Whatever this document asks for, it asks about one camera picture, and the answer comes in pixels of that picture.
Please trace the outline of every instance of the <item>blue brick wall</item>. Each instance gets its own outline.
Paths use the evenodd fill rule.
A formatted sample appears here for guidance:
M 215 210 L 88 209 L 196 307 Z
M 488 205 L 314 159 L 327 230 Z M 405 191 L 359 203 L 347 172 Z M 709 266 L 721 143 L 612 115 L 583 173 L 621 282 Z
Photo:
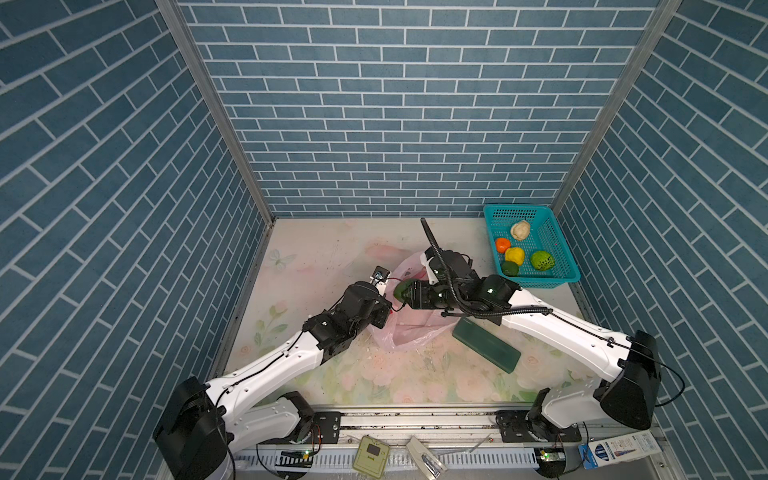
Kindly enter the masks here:
M 263 221 L 153 0 L 0 2 L 0 478 L 143 478 Z
M 278 216 L 549 204 L 657 0 L 181 2 Z
M 688 382 L 657 417 L 691 478 L 768 466 L 766 24 L 684 0 L 561 215 L 598 317 Z

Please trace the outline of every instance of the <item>robotic arm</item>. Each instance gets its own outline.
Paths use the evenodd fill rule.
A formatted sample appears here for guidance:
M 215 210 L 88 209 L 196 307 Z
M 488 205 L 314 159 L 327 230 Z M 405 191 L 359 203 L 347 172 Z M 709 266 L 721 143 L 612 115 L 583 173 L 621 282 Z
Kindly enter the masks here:
M 532 335 L 589 366 L 586 385 L 544 389 L 528 412 L 528 430 L 554 441 L 576 422 L 607 416 L 647 429 L 661 381 L 655 339 L 611 332 L 556 309 L 499 275 L 481 278 L 472 260 L 442 250 L 422 219 L 430 248 L 422 255 L 429 280 L 410 281 L 403 299 L 413 309 L 473 316 Z M 384 327 L 392 303 L 384 297 L 389 271 L 377 267 L 370 283 L 356 282 L 330 309 L 309 318 L 281 347 L 242 369 L 201 384 L 196 377 L 171 394 L 153 437 L 177 480 L 208 478 L 227 454 L 268 439 L 300 441 L 314 411 L 298 392 L 252 408 L 295 376 L 349 348 L 368 325 Z

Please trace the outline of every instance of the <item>teal mesh basket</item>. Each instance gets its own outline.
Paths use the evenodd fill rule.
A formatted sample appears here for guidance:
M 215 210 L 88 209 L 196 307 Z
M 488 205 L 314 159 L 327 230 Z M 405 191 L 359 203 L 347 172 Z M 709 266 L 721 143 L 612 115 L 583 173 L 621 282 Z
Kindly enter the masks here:
M 521 204 L 486 205 L 483 213 L 499 275 L 519 283 L 524 288 L 555 288 L 563 283 L 579 281 L 581 273 L 549 207 Z M 531 224 L 531 234 L 523 241 L 513 239 L 510 232 L 512 225 L 520 220 Z M 499 237 L 508 239 L 513 247 L 520 247 L 525 251 L 525 262 L 520 266 L 519 276 L 506 276 L 502 273 L 504 254 L 497 252 L 495 245 Z M 550 270 L 539 272 L 531 266 L 531 255 L 539 250 L 546 250 L 554 257 L 555 265 Z

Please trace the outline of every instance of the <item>black cable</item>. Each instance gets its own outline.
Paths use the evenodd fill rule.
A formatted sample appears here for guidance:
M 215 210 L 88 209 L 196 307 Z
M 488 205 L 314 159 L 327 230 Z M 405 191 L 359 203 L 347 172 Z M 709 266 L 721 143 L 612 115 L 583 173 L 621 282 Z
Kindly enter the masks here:
M 237 479 L 237 473 L 235 472 L 235 456 L 232 455 L 232 450 L 230 450 L 230 446 L 227 445 L 227 453 L 230 454 L 230 460 L 232 460 L 232 480 Z
M 585 431 L 585 432 L 586 432 L 586 434 L 587 434 L 587 444 L 588 444 L 588 443 L 589 443 L 589 429 L 587 428 L 587 423 L 586 423 L 586 422 L 582 422 L 581 424 L 584 426 L 584 431 Z M 561 473 L 561 474 L 558 476 L 558 479 L 559 479 L 561 476 L 563 476 L 563 475 L 567 475 L 567 474 L 569 474 L 569 473 L 573 473 L 573 472 L 576 472 L 578 469 L 580 469 L 580 468 L 581 468 L 581 467 L 584 465 L 584 461 L 586 460 L 586 454 L 582 454 L 582 455 L 579 455 L 579 456 L 581 456 L 581 461 L 578 463 L 578 465 L 576 465 L 576 466 L 575 466 L 575 467 L 573 467 L 572 469 L 568 470 L 567 472 L 562 472 L 562 473 Z
M 609 346 L 613 346 L 613 345 L 616 345 L 616 346 L 620 346 L 620 347 L 622 347 L 622 348 L 625 348 L 625 349 L 629 350 L 630 352 L 635 352 L 635 353 L 636 353 L 636 354 L 638 354 L 639 356 L 642 356 L 642 357 L 644 357 L 645 359 L 648 359 L 648 360 L 650 360 L 651 362 L 654 362 L 654 363 L 656 363 L 656 364 L 658 364 L 658 365 L 660 365 L 660 366 L 663 366 L 665 369 L 667 369 L 667 370 L 669 370 L 670 372 L 674 373 L 674 374 L 675 374 L 675 376 L 676 376 L 676 377 L 677 377 L 677 378 L 680 380 L 680 384 L 681 384 L 680 390 L 679 390 L 679 391 L 678 391 L 678 392 L 677 392 L 677 393 L 676 393 L 676 394 L 675 394 L 675 395 L 674 395 L 672 398 L 670 398 L 670 399 L 669 399 L 669 400 L 667 400 L 666 402 L 662 402 L 662 403 L 658 403 L 658 404 L 656 404 L 656 405 L 655 405 L 656 407 L 663 407 L 663 406 L 667 406 L 667 405 L 669 405 L 670 403 L 672 403 L 672 402 L 674 402 L 675 400 L 677 400 L 677 399 L 678 399 L 678 398 L 679 398 L 681 395 L 683 395 L 683 392 L 685 391 L 685 379 L 683 378 L 683 376 L 682 376 L 680 373 L 678 373 L 678 372 L 677 372 L 677 370 L 673 369 L 672 367 L 670 367 L 670 366 L 669 366 L 669 365 L 667 365 L 666 363 L 660 362 L 659 360 L 656 360 L 655 358 L 649 357 L 649 356 L 648 356 L 648 355 L 646 355 L 645 353 L 642 353 L 641 351 L 639 351 L 639 350 L 636 350 L 636 349 L 632 348 L 631 346 L 626 346 L 626 345 L 622 345 L 621 343 L 616 343 L 616 342 L 615 342 L 615 341 L 613 341 L 612 339 L 607 339 L 607 338 L 604 338 L 603 336 L 600 336 L 600 335 L 598 335 L 597 333 L 594 333 L 594 332 L 590 332 L 589 330 L 587 330 L 587 329 L 585 329 L 585 328 L 582 328 L 582 327 L 580 327 L 579 325 L 576 325 L 576 324 L 575 324 L 575 323 L 573 323 L 573 322 L 569 322 L 568 320 L 564 319 L 563 317 L 559 316 L 559 315 L 558 315 L 558 314 L 556 314 L 556 313 L 552 313 L 551 315 L 552 315 L 554 318 L 556 318 L 556 319 L 559 319 L 559 320 L 561 320 L 561 321 L 563 321 L 563 322 L 566 322 L 568 325 L 570 325 L 570 326 L 573 326 L 574 328 L 577 328 L 577 329 L 581 330 L 581 331 L 582 331 L 582 332 L 584 332 L 584 333 L 588 333 L 589 335 L 592 335 L 593 337 L 595 337 L 595 338 L 598 338 L 598 339 L 600 339 L 600 340 L 602 340 L 602 341 L 606 342 L 606 343 L 607 343 Z
M 301 338 L 301 336 L 303 334 L 304 334 L 304 332 L 299 333 L 299 336 L 296 337 L 296 339 L 293 341 L 293 343 L 291 343 L 291 345 L 288 347 L 288 351 L 290 351 L 296 345 L 296 342 L 299 341 L 299 339 Z M 258 372 L 251 373 L 247 377 L 242 378 L 240 380 L 237 380 L 235 383 L 233 383 L 232 385 L 230 385 L 227 388 L 225 388 L 224 390 L 222 390 L 221 393 L 219 394 L 219 398 L 216 399 L 216 405 L 214 406 L 214 410 L 218 410 L 219 409 L 219 402 L 221 402 L 221 397 L 223 397 L 225 393 L 229 393 L 230 392 L 229 391 L 230 388 L 232 388 L 234 386 L 237 386 L 237 384 L 239 384 L 239 383 L 245 382 L 249 378 L 252 378 L 252 377 L 254 377 L 256 375 L 259 375 L 261 372 L 263 372 L 264 370 L 270 368 L 277 360 L 282 359 L 284 356 L 285 356 L 285 353 L 283 355 L 280 355 L 280 356 L 276 357 L 274 360 L 269 362 L 264 368 L 262 368 Z M 227 446 L 227 453 L 230 454 L 230 460 L 232 460 L 232 480 L 235 480 L 236 475 L 237 475 L 235 473 L 235 457 L 234 457 L 234 455 L 232 455 L 232 450 L 230 450 L 230 446 L 227 443 L 227 440 L 224 437 L 222 437 L 221 439 L 224 441 L 224 444 Z M 259 446 L 258 445 L 256 445 L 256 452 L 257 452 L 257 456 L 258 456 L 258 453 L 259 453 Z M 267 470 L 269 473 L 272 473 L 272 471 L 270 471 L 267 467 L 264 467 L 264 469 Z
M 275 472 L 273 470 L 270 470 L 269 468 L 266 467 L 266 465 L 264 465 L 264 463 L 261 461 L 261 456 L 259 455 L 259 444 L 258 443 L 256 444 L 256 460 L 259 461 L 259 465 L 261 465 L 261 468 L 263 468 L 264 470 L 267 470 L 269 473 L 271 473 L 272 475 L 275 475 L 277 478 L 282 478 L 283 480 L 285 480 L 285 478 L 288 478 L 288 475 L 286 475 L 285 478 L 283 478 L 283 477 L 280 476 L 279 473 L 277 473 L 277 472 Z
M 389 281 L 389 280 L 400 280 L 400 283 L 403 283 L 403 282 L 406 282 L 406 281 L 408 281 L 408 280 L 413 280 L 413 278 L 406 278 L 405 280 L 403 280 L 402 278 L 395 278 L 394 276 L 388 276 L 388 277 L 387 277 L 387 279 L 386 279 L 385 281 Z M 399 311 L 400 311 L 400 310 L 402 310 L 402 309 L 403 309 L 403 307 L 405 307 L 405 306 L 406 306 L 406 302 L 402 302 L 402 305 L 400 305 L 400 308 L 398 308 L 398 309 L 391 309 L 391 310 L 392 310 L 393 312 L 399 312 Z
M 435 236 L 432 235 L 432 231 L 429 229 L 427 220 L 425 218 L 422 218 L 421 221 L 422 221 L 422 227 L 424 227 L 424 234 L 427 236 L 427 241 L 429 242 L 429 245 L 432 247 L 432 250 L 434 250 L 435 257 L 437 257 L 437 259 L 440 261 L 440 264 L 442 265 L 442 268 L 445 271 L 445 279 L 448 283 L 448 288 L 451 293 L 451 298 L 453 298 L 454 302 L 456 302 L 456 306 L 458 306 L 459 310 L 466 313 L 467 315 L 470 315 L 479 319 L 494 318 L 497 316 L 504 316 L 504 315 L 520 315 L 522 313 L 549 313 L 551 311 L 551 309 L 545 306 L 520 306 L 516 308 L 502 310 L 501 312 L 493 312 L 493 313 L 474 311 L 470 306 L 464 303 L 464 299 L 461 298 L 456 292 L 456 288 L 453 285 L 453 279 L 451 278 L 451 270 L 448 268 L 448 264 L 445 262 L 445 259 L 443 259 L 442 257 L 442 250 L 438 246 L 437 240 L 435 240 Z
M 342 293 L 342 295 L 339 297 L 339 299 L 338 299 L 336 302 L 334 302 L 334 303 L 333 303 L 333 305 L 331 305 L 331 307 L 328 309 L 328 311 L 330 312 L 331 310 L 333 310 L 333 307 L 334 307 L 334 306 L 336 306 L 336 305 L 339 305 L 339 302 L 341 301 L 341 299 L 342 299 L 342 298 L 344 298 L 344 294 L 343 294 L 343 293 Z
M 469 257 L 469 255 L 467 255 L 466 253 L 460 253 L 459 255 L 461 255 L 462 257 L 466 257 L 467 265 L 469 265 L 469 268 L 472 268 L 472 259 Z

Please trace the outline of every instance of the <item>yellow bell pepper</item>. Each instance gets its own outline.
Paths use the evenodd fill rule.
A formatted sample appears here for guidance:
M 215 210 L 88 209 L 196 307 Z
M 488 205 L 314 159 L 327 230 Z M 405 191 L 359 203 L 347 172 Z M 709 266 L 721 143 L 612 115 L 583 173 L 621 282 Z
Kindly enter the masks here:
M 504 252 L 504 260 L 522 265 L 525 261 L 525 252 L 520 247 L 508 248 L 507 251 Z

